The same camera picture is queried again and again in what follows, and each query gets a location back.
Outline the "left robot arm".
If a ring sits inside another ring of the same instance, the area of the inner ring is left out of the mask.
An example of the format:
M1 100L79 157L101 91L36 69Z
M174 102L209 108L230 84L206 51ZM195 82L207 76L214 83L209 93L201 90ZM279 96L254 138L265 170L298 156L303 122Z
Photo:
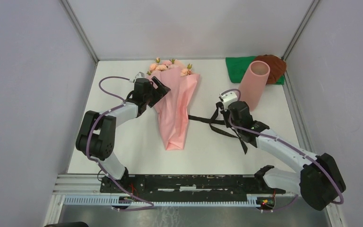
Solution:
M157 77L133 80L134 88L119 106L84 114L75 148L88 160L94 161L112 180L117 192L125 192L130 186L127 168L114 154L116 128L123 123L140 117L148 107L161 101L171 89Z

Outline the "pink flower bouquet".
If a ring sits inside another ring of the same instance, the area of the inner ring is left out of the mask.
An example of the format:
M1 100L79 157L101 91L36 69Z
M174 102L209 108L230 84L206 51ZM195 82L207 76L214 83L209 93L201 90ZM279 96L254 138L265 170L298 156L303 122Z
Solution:
M188 106L200 80L192 65L176 59L156 58L149 66L148 78L156 77L170 91L154 108L158 115L159 132L165 150L183 150L189 125Z

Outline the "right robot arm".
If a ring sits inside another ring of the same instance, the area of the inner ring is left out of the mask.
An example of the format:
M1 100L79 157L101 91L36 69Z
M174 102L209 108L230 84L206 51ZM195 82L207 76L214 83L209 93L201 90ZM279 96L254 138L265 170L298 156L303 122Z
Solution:
M292 171L265 166L257 173L254 187L260 193L271 188L301 196L313 209L344 203L346 184L335 159L328 153L317 155L283 139L263 122L253 119L243 101L218 102L226 127L232 129L243 145L251 144L276 157Z

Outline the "black ribbon gold lettering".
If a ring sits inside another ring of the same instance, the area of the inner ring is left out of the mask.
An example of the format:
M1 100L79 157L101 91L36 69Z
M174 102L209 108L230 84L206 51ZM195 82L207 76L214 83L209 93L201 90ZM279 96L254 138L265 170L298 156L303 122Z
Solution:
M248 147L245 144L245 142L241 139L241 137L238 135L236 130L232 131L234 132L234 134L228 133L220 128L215 127L215 125L222 125L225 126L226 128L231 129L231 125L230 123L227 123L225 119L223 120L218 120L218 116L219 114L221 114L223 117L228 117L230 114L225 110L224 105L222 102L217 102L216 103L216 110L214 111L213 115L211 116L211 118L203 118L203 117L198 117L198 116L194 116L194 115L188 115L188 119L192 120L192 121L198 121L198 122L202 122L202 123L206 123L210 126L211 130L213 132L216 132L220 135L223 136L227 136L230 138L236 138L239 140L241 147L243 149L244 154L247 154L248 151Z

